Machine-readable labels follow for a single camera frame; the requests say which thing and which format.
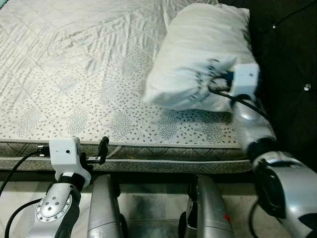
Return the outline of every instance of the tiled floor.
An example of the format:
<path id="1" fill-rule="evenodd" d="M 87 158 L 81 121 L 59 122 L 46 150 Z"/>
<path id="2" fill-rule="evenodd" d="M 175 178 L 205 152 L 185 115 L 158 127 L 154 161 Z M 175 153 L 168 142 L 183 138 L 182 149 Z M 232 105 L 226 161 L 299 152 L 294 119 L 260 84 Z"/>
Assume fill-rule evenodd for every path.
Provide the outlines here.
<path id="1" fill-rule="evenodd" d="M 43 197 L 47 182 L 10 182 L 0 198 L 0 237 L 12 212 L 20 205 Z M 251 238 L 247 217 L 255 200 L 250 184 L 219 184 L 236 238 Z M 119 206 L 128 223 L 130 238 L 177 238 L 180 214 L 185 211 L 187 196 L 185 184 L 123 184 Z M 91 198 L 91 186 L 82 193 L 80 218 L 72 237 L 85 238 Z M 23 238 L 32 225 L 33 209 L 25 209 L 11 227 L 10 238 Z M 258 208 L 255 229 L 260 238 L 289 238 L 284 228 Z"/>

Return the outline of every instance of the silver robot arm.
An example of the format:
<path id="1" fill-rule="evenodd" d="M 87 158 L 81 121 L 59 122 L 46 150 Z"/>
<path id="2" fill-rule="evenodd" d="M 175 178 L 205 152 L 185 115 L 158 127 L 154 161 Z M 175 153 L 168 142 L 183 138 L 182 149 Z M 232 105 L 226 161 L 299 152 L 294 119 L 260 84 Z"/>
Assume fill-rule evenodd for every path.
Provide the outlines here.
<path id="1" fill-rule="evenodd" d="M 261 115 L 241 103 L 232 109 L 239 142 L 253 164 L 260 206 L 291 237 L 317 237 L 317 174 L 278 150 L 274 132 Z"/>
<path id="2" fill-rule="evenodd" d="M 89 185 L 92 166 L 104 163 L 109 139 L 104 137 L 96 157 L 86 158 L 77 137 L 50 140 L 51 164 L 57 180 L 38 203 L 27 238 L 70 238 L 79 216 L 80 191 Z"/>

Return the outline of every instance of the white pillow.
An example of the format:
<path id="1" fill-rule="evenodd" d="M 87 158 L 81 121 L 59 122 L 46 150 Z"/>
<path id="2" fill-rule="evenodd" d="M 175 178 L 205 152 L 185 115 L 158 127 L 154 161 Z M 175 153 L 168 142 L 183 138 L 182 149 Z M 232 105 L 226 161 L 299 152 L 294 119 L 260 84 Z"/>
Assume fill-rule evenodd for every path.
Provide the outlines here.
<path id="1" fill-rule="evenodd" d="M 208 91 L 212 78 L 255 62 L 249 11 L 224 4 L 192 4 L 168 27 L 147 80 L 143 101 L 173 110 L 230 111 L 228 99 Z"/>

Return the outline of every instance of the black cable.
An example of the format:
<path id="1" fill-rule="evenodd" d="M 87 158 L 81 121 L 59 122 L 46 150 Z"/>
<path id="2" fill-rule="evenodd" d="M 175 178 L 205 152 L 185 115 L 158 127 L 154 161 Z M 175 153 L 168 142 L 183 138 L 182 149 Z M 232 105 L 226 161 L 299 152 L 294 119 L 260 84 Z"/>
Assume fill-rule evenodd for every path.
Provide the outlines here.
<path id="1" fill-rule="evenodd" d="M 253 238 L 259 238 L 257 236 L 257 234 L 254 231 L 254 227 L 253 227 L 253 217 L 254 217 L 254 212 L 256 210 L 256 208 L 258 207 L 258 200 L 255 201 L 255 203 L 252 205 L 251 211 L 249 213 L 249 218 L 248 218 L 248 224 L 249 224 L 249 230 L 251 235 L 253 236 Z"/>
<path id="2" fill-rule="evenodd" d="M 10 217 L 8 223 L 6 224 L 6 227 L 5 227 L 5 232 L 4 232 L 4 238 L 9 238 L 9 233 L 10 233 L 10 227 L 11 227 L 11 224 L 14 220 L 14 218 L 16 217 L 16 215 L 18 215 L 18 213 L 20 211 L 22 211 L 24 208 L 28 207 L 28 206 L 31 206 L 33 204 L 36 204 L 38 202 L 40 202 L 42 199 L 36 199 L 34 201 L 31 201 L 31 202 L 28 202 L 22 206 L 20 206 Z"/>
<path id="3" fill-rule="evenodd" d="M 13 173 L 17 170 L 17 168 L 29 157 L 31 157 L 32 155 L 34 154 L 38 154 L 39 151 L 35 151 L 35 152 L 32 152 L 31 154 L 28 154 L 26 156 L 24 156 L 14 167 L 13 169 L 10 171 L 8 177 L 5 179 L 5 181 L 3 182 L 3 184 L 1 185 L 1 188 L 0 188 L 0 197 L 2 195 L 2 192 L 4 190 L 4 187 L 6 186 L 6 184 L 9 182 L 10 178 L 12 177 Z"/>
<path id="4" fill-rule="evenodd" d="M 234 102 L 238 102 L 238 103 L 241 103 L 243 104 L 244 106 L 247 106 L 248 108 L 251 108 L 252 110 L 256 111 L 257 113 L 259 113 L 262 117 L 264 117 L 266 120 L 268 120 L 268 115 L 266 113 L 264 113 L 263 111 L 261 111 L 259 108 L 257 108 L 256 106 L 253 106 L 252 104 L 250 103 L 247 103 L 246 101 L 244 101 L 243 99 L 240 99 L 238 97 L 233 97 L 229 94 L 226 94 L 226 93 L 221 93 L 217 90 L 213 90 L 211 89 L 209 86 L 208 86 L 208 90 L 211 92 L 211 93 L 215 93 L 215 94 L 218 94 L 220 96 L 223 96 L 223 97 L 226 97 L 226 98 L 229 98 L 230 100 L 234 101 Z"/>

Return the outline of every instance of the bed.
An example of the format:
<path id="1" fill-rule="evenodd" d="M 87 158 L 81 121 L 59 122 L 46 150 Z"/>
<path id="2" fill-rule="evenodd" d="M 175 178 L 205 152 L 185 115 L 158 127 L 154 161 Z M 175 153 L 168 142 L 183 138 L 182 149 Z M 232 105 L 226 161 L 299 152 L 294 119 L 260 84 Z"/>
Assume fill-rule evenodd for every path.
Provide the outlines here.
<path id="1" fill-rule="evenodd" d="M 79 137 L 93 156 L 106 135 L 108 159 L 96 170 L 248 171 L 230 114 L 140 99 L 169 22 L 194 2 L 8 1 L 0 10 L 0 169 L 56 137 Z M 32 157 L 20 169 L 52 168 Z"/>

